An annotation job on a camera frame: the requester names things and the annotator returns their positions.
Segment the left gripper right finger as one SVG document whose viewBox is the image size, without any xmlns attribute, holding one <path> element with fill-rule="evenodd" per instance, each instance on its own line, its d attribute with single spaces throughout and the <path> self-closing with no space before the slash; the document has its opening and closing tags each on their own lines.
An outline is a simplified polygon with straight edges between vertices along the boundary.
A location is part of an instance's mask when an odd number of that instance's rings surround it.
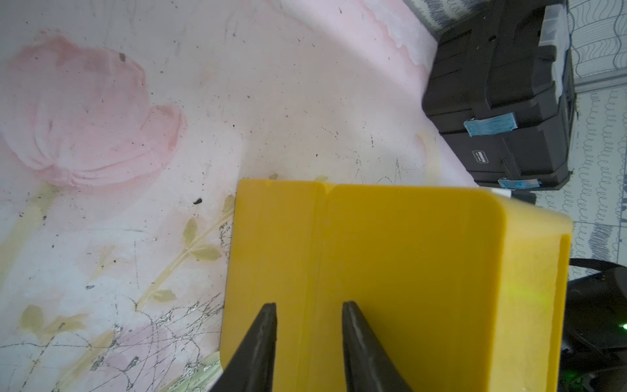
<svg viewBox="0 0 627 392">
<path fill-rule="evenodd" d="M 348 391 L 412 391 L 356 302 L 342 306 L 342 341 Z"/>
</svg>

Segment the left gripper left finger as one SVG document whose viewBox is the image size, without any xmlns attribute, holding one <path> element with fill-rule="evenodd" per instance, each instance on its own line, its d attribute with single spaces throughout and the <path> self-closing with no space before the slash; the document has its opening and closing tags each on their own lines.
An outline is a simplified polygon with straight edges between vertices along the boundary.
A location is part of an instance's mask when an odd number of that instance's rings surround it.
<svg viewBox="0 0 627 392">
<path fill-rule="evenodd" d="M 210 392 L 271 392 L 277 330 L 277 306 L 264 304 Z"/>
</svg>

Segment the yellow drawer cabinet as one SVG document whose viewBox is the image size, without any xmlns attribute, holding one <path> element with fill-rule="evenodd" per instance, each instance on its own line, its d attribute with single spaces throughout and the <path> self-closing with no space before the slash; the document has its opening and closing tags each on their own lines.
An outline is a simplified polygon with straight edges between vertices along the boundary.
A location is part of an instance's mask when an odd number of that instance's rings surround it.
<svg viewBox="0 0 627 392">
<path fill-rule="evenodd" d="M 220 361 L 276 306 L 277 391 L 343 391 L 359 306 L 415 391 L 554 391 L 572 222 L 479 188 L 240 181 Z"/>
</svg>

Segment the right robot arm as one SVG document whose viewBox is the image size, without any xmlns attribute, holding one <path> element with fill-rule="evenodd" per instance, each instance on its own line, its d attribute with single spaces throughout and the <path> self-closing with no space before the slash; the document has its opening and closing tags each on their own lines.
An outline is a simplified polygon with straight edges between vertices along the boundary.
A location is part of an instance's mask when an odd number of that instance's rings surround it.
<svg viewBox="0 0 627 392">
<path fill-rule="evenodd" d="M 572 258 L 594 274 L 568 283 L 558 391 L 626 390 L 626 268 Z"/>
</svg>

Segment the floral table mat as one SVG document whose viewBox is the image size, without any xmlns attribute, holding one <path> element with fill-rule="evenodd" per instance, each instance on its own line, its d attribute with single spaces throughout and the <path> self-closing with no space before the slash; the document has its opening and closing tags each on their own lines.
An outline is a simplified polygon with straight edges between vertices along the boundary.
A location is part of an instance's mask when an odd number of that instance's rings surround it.
<svg viewBox="0 0 627 392">
<path fill-rule="evenodd" d="M 469 186 L 441 1 L 4 1 L 1 388 L 206 391 L 239 180 Z"/>
</svg>

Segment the black toolbox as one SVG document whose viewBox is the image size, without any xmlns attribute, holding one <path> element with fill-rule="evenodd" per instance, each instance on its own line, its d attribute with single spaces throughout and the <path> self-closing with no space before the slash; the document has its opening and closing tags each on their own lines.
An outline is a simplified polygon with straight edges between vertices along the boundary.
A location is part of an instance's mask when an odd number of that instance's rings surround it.
<svg viewBox="0 0 627 392">
<path fill-rule="evenodd" d="M 553 190 L 576 92 L 565 1 L 491 1 L 439 40 L 422 107 L 480 186 Z"/>
</svg>

